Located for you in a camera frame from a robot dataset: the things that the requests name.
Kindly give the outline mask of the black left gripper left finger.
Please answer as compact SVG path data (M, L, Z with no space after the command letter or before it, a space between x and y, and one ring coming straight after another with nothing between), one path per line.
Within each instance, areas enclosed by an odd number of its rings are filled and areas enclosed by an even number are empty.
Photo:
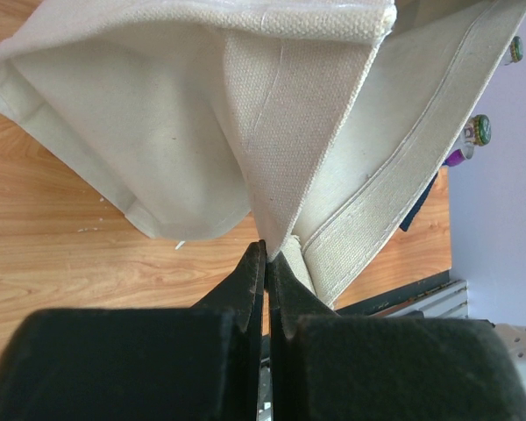
M0 357L0 420L254 420L263 242L188 308L44 309Z

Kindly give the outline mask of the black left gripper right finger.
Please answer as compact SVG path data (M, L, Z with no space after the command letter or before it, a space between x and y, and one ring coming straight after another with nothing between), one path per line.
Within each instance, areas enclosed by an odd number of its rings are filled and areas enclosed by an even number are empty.
M341 316L267 266L276 420L526 420L496 330L452 318Z

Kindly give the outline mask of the cream canvas tote bag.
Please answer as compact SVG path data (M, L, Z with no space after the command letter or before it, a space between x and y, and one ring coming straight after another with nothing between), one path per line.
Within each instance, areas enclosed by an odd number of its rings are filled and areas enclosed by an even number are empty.
M151 238L254 216L332 304L473 112L526 1L45 1L0 113Z

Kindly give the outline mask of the clear glass bottle green cap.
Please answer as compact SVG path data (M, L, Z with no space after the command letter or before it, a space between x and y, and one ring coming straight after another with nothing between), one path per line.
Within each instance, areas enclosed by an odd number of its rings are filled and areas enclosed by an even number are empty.
M508 66L520 62L523 58L522 38L516 35L510 42L505 54L501 59L502 66Z

